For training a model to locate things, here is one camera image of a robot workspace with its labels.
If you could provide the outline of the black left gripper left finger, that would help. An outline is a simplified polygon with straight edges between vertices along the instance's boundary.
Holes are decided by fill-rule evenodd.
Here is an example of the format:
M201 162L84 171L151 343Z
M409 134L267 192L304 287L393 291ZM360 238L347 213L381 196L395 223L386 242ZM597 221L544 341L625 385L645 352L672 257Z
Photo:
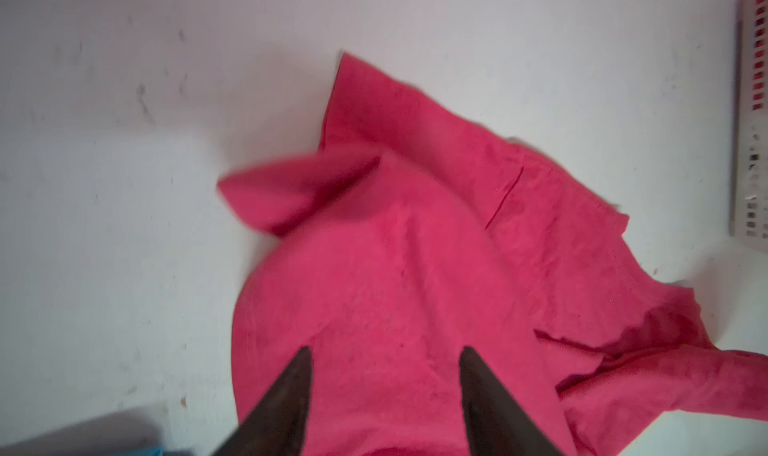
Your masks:
M301 347L215 456L298 456L305 442L312 353Z

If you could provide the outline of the magenta t shirt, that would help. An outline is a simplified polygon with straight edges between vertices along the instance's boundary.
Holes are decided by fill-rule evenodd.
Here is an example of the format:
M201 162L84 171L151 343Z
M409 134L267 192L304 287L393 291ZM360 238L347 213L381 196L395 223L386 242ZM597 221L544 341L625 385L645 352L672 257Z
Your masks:
M624 214L352 55L316 153L218 188L279 241L234 310L237 414L308 347L307 455L467 454L466 347L567 455L616 455L669 411L767 417L766 357L713 344Z

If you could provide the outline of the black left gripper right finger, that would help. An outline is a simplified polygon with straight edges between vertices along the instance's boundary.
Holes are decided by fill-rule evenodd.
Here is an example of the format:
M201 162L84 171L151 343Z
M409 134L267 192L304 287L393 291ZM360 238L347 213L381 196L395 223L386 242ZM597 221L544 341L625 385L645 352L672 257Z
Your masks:
M472 456L562 456L470 346L461 351L459 377Z

